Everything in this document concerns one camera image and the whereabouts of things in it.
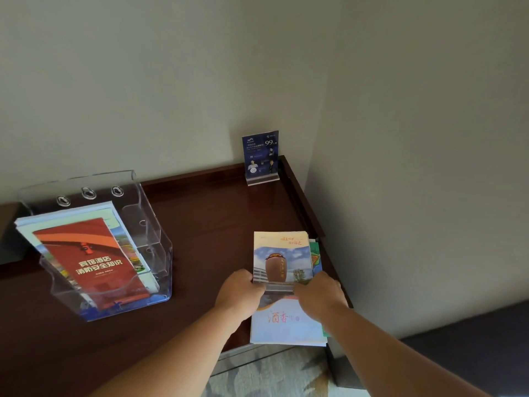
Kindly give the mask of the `person's left hand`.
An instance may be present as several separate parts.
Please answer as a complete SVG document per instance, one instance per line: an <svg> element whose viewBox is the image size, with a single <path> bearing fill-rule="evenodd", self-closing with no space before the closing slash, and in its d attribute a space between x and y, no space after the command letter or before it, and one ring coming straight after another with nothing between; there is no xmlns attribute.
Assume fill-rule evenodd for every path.
<svg viewBox="0 0 529 397"><path fill-rule="evenodd" d="M223 312L232 326L238 327L259 306L263 295L248 295L250 281L254 283L252 273L246 269L236 270L223 282L217 295L214 308Z"/></svg>

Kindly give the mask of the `person's right hand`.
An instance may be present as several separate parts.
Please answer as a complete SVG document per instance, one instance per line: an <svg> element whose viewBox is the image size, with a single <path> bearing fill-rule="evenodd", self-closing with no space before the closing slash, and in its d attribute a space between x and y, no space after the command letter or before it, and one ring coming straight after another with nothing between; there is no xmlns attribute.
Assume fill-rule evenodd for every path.
<svg viewBox="0 0 529 397"><path fill-rule="evenodd" d="M340 282L325 271L317 273L310 283L308 300L298 300L302 310L313 320L328 325L340 312L349 309Z"/></svg>

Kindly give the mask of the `booklet with clay jar picture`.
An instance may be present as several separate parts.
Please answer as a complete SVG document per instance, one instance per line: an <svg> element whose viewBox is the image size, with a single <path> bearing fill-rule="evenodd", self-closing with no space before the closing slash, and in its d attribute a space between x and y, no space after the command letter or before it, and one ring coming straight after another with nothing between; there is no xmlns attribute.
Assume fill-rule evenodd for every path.
<svg viewBox="0 0 529 397"><path fill-rule="evenodd" d="M252 344L321 347L312 343L320 327L311 326L293 292L312 276L307 232L254 233L253 281L265 283L266 291L251 316Z"/></svg>

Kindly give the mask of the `person's left forearm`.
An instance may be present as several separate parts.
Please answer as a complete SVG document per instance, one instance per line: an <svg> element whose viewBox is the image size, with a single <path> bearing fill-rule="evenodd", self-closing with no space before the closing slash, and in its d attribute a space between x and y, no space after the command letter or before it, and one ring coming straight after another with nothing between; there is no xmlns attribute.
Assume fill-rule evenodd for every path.
<svg viewBox="0 0 529 397"><path fill-rule="evenodd" d="M201 397L222 349L255 308L214 307L89 397Z"/></svg>

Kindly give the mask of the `person's right forearm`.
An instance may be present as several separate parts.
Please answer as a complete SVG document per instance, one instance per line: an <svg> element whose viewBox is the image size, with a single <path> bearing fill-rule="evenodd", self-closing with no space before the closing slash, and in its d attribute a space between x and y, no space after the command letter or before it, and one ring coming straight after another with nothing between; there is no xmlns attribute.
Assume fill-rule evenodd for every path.
<svg viewBox="0 0 529 397"><path fill-rule="evenodd" d="M371 397L491 397L353 309L333 304L323 310L321 323Z"/></svg>

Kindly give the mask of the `green brochure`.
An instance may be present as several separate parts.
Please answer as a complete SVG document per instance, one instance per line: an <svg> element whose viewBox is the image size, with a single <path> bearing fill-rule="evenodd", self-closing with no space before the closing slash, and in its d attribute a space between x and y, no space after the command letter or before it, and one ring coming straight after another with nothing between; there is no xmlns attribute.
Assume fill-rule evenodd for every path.
<svg viewBox="0 0 529 397"><path fill-rule="evenodd" d="M322 261L321 261L321 253L320 253L320 246L319 243L315 239L309 239L309 247L311 252L311 261L312 261L312 274L313 276L309 279L309 283L313 280L314 276L317 273L320 273L322 271ZM320 327L320 330L316 330L316 337L315 341L312 341L312 343L315 346L321 346L325 347L327 345L328 336L329 334L325 331L321 323L311 319L312 327Z"/></svg>

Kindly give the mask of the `dark wooden desk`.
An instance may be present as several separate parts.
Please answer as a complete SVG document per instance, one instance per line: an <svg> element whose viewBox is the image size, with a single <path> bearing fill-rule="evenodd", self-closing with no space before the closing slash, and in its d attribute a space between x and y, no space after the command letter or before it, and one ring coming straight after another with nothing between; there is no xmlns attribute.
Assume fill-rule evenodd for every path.
<svg viewBox="0 0 529 397"><path fill-rule="evenodd" d="M255 231L306 231L338 280L320 220L284 156L279 174L248 187L240 163L142 184L173 245L167 302L85 322L51 295L34 248L0 265L0 397L84 397L158 352L213 307L228 275L252 270Z"/></svg>

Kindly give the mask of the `clear acrylic brochure holder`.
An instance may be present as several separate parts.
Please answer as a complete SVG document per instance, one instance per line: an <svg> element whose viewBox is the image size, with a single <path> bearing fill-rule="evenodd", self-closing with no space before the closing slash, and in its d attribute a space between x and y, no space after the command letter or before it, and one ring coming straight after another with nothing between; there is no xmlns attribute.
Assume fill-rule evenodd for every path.
<svg viewBox="0 0 529 397"><path fill-rule="evenodd" d="M23 188L19 191L18 196L23 207L29 211L29 216L112 202L160 285L160 291L150 294L146 299L127 304L117 304L110 309L93 312L80 311L78 299L57 297L52 292L52 281L51 294L83 320L86 322L100 320L163 303L170 299L172 293L172 244L162 230L133 170L52 181Z"/></svg>

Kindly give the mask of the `colourful landscape photo brochure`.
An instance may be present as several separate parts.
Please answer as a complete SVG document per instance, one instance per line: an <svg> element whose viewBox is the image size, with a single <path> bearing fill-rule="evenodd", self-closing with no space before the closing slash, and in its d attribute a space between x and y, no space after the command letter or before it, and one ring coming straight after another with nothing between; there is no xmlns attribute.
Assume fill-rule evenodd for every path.
<svg viewBox="0 0 529 397"><path fill-rule="evenodd" d="M140 280L151 293L158 293L160 291L160 285L156 280L150 266L138 250L134 240L132 239L129 231L126 229L123 220L120 218L118 211L113 204L109 202L109 209L112 211L112 218L107 218L106 223L117 240L122 252L125 253L131 264L133 265L136 273L139 275Z"/></svg>

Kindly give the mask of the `blue sign in acrylic stand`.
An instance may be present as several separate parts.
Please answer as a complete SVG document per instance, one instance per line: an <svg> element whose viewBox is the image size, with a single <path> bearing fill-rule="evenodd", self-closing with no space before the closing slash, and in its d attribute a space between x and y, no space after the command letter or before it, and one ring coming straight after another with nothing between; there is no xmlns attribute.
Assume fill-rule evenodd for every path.
<svg viewBox="0 0 529 397"><path fill-rule="evenodd" d="M279 131L242 137L244 174L248 186L279 178Z"/></svg>

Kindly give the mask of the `red brochure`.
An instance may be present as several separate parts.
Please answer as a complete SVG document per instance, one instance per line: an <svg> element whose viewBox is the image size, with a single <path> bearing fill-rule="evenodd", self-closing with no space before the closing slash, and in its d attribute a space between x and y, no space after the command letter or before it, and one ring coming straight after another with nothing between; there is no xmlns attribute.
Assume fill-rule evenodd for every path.
<svg viewBox="0 0 529 397"><path fill-rule="evenodd" d="M99 310L150 296L102 218L39 229L33 235Z"/></svg>

